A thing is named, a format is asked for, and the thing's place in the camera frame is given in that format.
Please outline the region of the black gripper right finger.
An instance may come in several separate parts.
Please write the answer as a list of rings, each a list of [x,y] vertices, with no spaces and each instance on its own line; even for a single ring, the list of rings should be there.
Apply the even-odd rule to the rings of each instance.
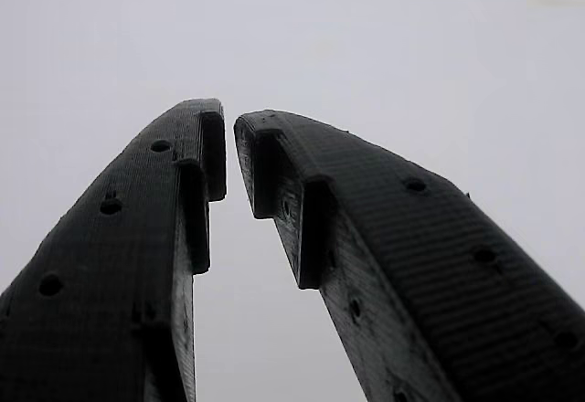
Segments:
[[[285,111],[234,125],[253,215],[370,401],[581,401],[584,311],[445,178]]]

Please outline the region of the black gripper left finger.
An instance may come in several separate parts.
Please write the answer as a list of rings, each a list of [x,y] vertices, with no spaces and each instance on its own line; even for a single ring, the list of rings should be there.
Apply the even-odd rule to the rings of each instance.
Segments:
[[[194,400],[193,278],[226,193],[219,100],[144,128],[2,293],[1,398]]]

